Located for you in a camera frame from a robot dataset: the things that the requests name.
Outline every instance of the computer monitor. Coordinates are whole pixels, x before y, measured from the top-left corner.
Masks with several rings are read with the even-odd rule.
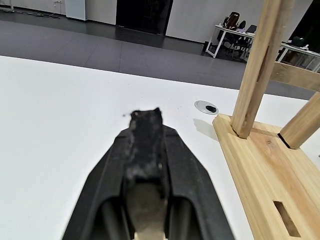
[[[247,31],[245,31],[245,32],[246,32],[246,33],[252,33],[252,34],[254,34],[256,30],[257,30],[257,26],[256,26],[256,25],[251,25],[251,26],[247,29]]]

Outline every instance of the gray floor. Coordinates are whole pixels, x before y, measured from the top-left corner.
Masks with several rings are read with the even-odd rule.
[[[239,62],[2,20],[0,55],[230,89],[239,89],[246,67]],[[270,82],[266,93],[308,100],[314,92]]]

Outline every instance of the desk leg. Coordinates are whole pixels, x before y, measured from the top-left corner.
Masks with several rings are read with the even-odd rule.
[[[225,35],[226,35],[226,31],[223,31],[223,34],[222,34],[221,39],[220,39],[220,41],[219,41],[219,44],[218,44],[218,46],[216,47],[216,50],[215,50],[214,55],[213,55],[213,58],[214,58],[214,59],[216,58],[216,56],[217,56],[217,54],[218,54],[218,51],[219,51],[219,49],[220,49],[220,47],[221,47],[221,44],[222,44],[222,42],[223,42],[224,39],[225,39]]]
[[[281,54],[281,56],[279,57],[279,59],[277,60],[277,62],[281,63],[282,59],[285,57],[285,55],[287,54],[288,52],[288,48],[284,47],[282,48],[282,50],[284,49],[283,53]]]
[[[320,69],[320,61],[319,61],[319,63],[315,66],[315,68],[314,69],[312,69],[312,72],[318,72],[319,71],[319,69]]]

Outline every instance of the wooden plank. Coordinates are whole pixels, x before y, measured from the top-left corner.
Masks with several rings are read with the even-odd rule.
[[[281,62],[274,64],[270,80],[320,92],[320,74]]]
[[[316,92],[303,108],[284,126],[280,135],[291,149],[299,148],[320,128],[320,92]]]
[[[285,146],[280,127],[255,122],[241,139],[231,117],[213,120],[255,240],[320,239],[320,171],[301,149]]]
[[[240,138],[250,134],[293,5],[294,0],[265,1],[231,122]]]

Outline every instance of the white desk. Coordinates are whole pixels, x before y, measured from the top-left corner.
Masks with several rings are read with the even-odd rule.
[[[218,46],[216,47],[215,52],[213,53],[213,52],[209,51],[209,48],[210,48],[210,45],[211,45],[211,43],[213,41],[213,37],[215,36],[216,29],[223,31],[223,34],[222,34],[221,39],[220,39],[220,41],[218,43]],[[231,33],[231,34],[243,36],[243,37],[250,38],[250,39],[253,39],[255,37],[254,35],[250,35],[250,34],[247,34],[245,32],[239,32],[239,31],[235,31],[235,30],[226,29],[226,28],[222,27],[221,25],[214,25],[214,30],[212,32],[212,35],[211,35],[210,41],[208,43],[208,46],[206,47],[206,50],[205,50],[205,52],[210,54],[211,56],[213,56],[214,59],[216,58],[216,56],[218,54],[218,51],[219,51],[219,49],[221,47],[221,44],[222,44],[222,42],[223,42],[223,40],[225,38],[226,33]]]
[[[281,47],[282,49],[284,50],[282,52],[282,54],[280,55],[279,59],[277,60],[277,62],[281,62],[282,59],[285,57],[285,55],[287,54],[287,52],[289,50],[291,51],[295,51],[295,52],[299,52],[299,53],[303,53],[303,54],[307,54],[307,55],[310,55],[310,56],[313,56],[315,58],[320,58],[320,54],[317,53],[317,52],[314,52],[314,51],[309,51],[309,50],[304,50],[300,47],[294,47],[294,46],[291,46],[291,45],[288,45],[286,43],[281,43]],[[313,72],[318,72],[320,69],[320,62],[312,69]]]
[[[155,107],[207,169],[235,238],[253,240],[213,116],[194,107],[206,100],[231,115],[237,90],[3,56],[0,70],[1,240],[61,239],[128,114]],[[265,94],[256,120],[284,126],[305,103]],[[318,167],[319,139],[302,146]]]

